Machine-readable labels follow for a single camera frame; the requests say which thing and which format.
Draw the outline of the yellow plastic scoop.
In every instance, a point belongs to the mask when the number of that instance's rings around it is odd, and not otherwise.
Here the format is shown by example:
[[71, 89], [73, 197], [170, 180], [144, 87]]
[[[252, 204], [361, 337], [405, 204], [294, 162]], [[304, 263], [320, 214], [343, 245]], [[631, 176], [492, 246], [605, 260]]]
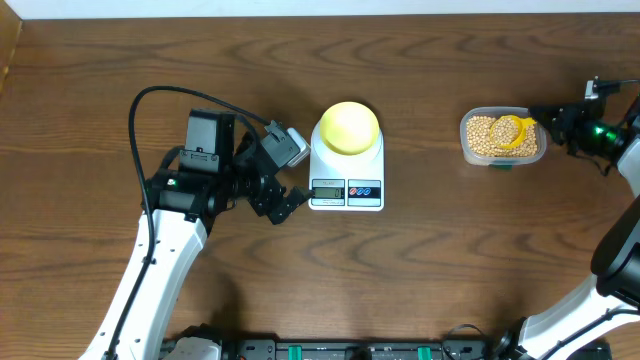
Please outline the yellow plastic scoop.
[[[531, 117], [521, 118], [515, 115], [504, 115], [491, 125], [489, 138], [492, 143], [502, 149], [514, 149], [524, 142], [527, 128], [535, 124], [536, 121]], [[507, 130], [513, 132], [509, 143], [506, 142]]]

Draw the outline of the clear plastic container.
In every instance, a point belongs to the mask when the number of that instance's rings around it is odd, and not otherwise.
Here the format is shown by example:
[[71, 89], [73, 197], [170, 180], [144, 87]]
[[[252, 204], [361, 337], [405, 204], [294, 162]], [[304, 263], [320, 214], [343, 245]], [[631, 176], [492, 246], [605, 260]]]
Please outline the clear plastic container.
[[528, 111], [522, 107], [505, 107], [505, 106], [493, 106], [493, 107], [479, 107], [470, 110], [460, 122], [460, 141], [465, 160], [473, 165], [479, 166], [516, 166], [532, 164], [542, 158], [547, 149], [547, 137], [544, 129], [536, 124], [536, 135], [538, 139], [538, 152], [531, 157], [524, 158], [509, 158], [509, 157], [486, 157], [476, 155], [470, 150], [467, 142], [467, 121], [473, 116], [490, 116], [499, 118], [504, 115], [515, 115], [521, 118], [528, 117]]

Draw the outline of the white digital kitchen scale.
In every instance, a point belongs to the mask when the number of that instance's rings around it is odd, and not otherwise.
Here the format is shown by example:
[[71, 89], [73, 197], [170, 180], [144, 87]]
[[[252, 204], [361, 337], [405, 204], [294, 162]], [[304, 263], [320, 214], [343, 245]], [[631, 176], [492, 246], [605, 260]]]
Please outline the white digital kitchen scale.
[[357, 155], [342, 155], [324, 143], [317, 123], [311, 137], [308, 201], [316, 211], [378, 212], [385, 205], [384, 137]]

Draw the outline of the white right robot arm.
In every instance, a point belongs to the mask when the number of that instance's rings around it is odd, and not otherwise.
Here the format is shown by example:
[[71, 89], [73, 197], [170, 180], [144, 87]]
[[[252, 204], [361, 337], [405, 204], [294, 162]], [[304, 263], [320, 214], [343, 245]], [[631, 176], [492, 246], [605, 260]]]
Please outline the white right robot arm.
[[[568, 153], [609, 160], [639, 195], [639, 101], [618, 126], [601, 121], [602, 98], [540, 105], [529, 114]], [[593, 254], [591, 274], [546, 311], [521, 319], [487, 356], [489, 359], [569, 358], [607, 332], [639, 320], [639, 200], [634, 199]]]

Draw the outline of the pile of soybeans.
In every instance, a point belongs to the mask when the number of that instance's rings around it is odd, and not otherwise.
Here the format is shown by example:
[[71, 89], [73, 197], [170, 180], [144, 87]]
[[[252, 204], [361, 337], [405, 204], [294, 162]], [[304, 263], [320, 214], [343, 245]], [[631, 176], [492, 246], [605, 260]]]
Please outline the pile of soybeans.
[[[467, 121], [467, 142], [473, 153], [486, 157], [524, 158], [531, 157], [538, 152], [536, 124], [527, 128], [524, 142], [514, 149], [502, 149], [492, 143], [489, 138], [490, 127], [497, 119], [490, 116], [473, 116]], [[509, 143], [513, 132], [507, 130], [506, 133], [506, 142]]]

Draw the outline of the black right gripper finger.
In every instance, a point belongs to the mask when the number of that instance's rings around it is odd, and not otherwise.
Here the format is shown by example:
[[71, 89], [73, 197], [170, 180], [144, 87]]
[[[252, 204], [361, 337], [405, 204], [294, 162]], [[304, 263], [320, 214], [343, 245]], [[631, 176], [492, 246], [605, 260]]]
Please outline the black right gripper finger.
[[528, 112], [535, 120], [553, 120], [563, 109], [563, 105], [535, 105], [529, 107]]
[[556, 118], [536, 118], [536, 122], [548, 133], [554, 144], [563, 144], [563, 131]]

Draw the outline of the yellow plastic bowl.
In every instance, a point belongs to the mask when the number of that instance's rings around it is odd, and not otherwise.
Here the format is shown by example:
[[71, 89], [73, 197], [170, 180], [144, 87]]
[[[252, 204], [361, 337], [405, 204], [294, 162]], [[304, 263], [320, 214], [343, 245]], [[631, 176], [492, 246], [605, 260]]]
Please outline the yellow plastic bowl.
[[319, 121], [320, 138], [332, 151], [341, 155], [358, 155], [377, 141], [380, 126], [374, 112], [357, 102], [332, 105]]

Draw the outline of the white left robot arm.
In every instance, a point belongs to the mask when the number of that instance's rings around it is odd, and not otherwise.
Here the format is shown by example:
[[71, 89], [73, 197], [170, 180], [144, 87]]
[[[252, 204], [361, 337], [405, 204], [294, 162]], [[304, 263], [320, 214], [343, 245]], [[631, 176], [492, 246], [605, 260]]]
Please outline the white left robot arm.
[[243, 116], [194, 109], [186, 142], [171, 149], [143, 185], [143, 214], [134, 250], [85, 359], [156, 359], [179, 293], [215, 219], [247, 200], [257, 215], [280, 224], [312, 195], [287, 190], [276, 179], [310, 152], [293, 128], [276, 121], [266, 136], [249, 128], [239, 145], [234, 126]]

